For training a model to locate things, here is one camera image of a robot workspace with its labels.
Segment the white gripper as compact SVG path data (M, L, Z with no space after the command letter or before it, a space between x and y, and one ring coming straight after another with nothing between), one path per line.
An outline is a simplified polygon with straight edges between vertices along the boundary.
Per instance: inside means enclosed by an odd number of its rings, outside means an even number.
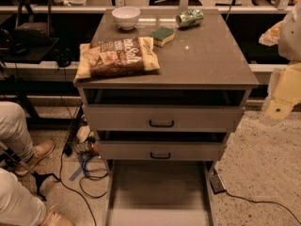
M272 98L261 108L261 122L269 126L282 122L301 102L301 62L292 61L280 72Z

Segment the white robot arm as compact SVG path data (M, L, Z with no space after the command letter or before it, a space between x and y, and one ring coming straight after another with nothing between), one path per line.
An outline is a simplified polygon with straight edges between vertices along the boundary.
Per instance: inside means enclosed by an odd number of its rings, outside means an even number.
M261 122L273 126L283 121L301 102L301 2L262 34L259 43L276 45L279 55L289 60L285 69L272 72L268 96L261 108Z

